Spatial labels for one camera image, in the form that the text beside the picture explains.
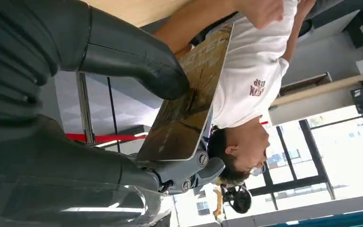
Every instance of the man's hand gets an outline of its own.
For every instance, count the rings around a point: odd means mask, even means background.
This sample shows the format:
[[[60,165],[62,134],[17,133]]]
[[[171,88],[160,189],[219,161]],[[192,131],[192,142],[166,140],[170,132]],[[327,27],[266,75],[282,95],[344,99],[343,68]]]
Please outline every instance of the man's hand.
[[[297,7],[296,16],[299,18],[306,18],[310,13],[311,9],[314,7],[317,0],[301,0]]]
[[[230,0],[235,11],[244,14],[258,29],[283,20],[283,0]]]

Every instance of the black hair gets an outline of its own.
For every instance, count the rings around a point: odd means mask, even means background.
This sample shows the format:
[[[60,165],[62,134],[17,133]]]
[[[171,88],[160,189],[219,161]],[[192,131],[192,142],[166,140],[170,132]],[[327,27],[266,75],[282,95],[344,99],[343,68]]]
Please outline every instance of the black hair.
[[[226,154],[226,134],[224,129],[214,129],[208,141],[209,158],[218,157],[223,160],[225,169],[220,174],[220,179],[224,183],[238,184],[247,179],[249,172],[237,171],[234,167],[235,157]]]

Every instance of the wooden board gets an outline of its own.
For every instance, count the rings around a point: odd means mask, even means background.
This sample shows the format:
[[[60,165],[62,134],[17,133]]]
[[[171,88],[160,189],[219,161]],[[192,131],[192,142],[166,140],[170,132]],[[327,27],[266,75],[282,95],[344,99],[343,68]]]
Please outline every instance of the wooden board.
[[[313,87],[304,91],[299,91],[290,95],[282,96],[280,98],[275,99],[275,101],[272,102],[271,107],[285,105],[288,103],[292,103],[294,101],[321,95],[330,91],[336,91],[345,87],[359,84],[360,81],[363,81],[363,74],[355,77],[341,79],[325,85]]]
[[[89,5],[141,27],[170,16],[190,0],[83,0]]]
[[[179,99],[163,102],[137,159],[193,157],[207,122],[231,32],[231,27],[220,30],[180,59],[190,89]]]

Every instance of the man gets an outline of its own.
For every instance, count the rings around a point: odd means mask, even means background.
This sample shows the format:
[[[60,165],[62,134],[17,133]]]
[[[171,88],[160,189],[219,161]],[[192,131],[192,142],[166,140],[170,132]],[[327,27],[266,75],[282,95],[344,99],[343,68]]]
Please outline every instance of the man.
[[[325,2],[328,7],[341,0]],[[223,159],[221,179],[241,182],[267,160],[269,135],[259,119],[275,100],[297,38],[316,0],[193,0],[170,17],[155,36],[182,56],[188,42],[208,25],[241,12],[215,30],[234,23],[215,94],[208,144],[210,157]]]

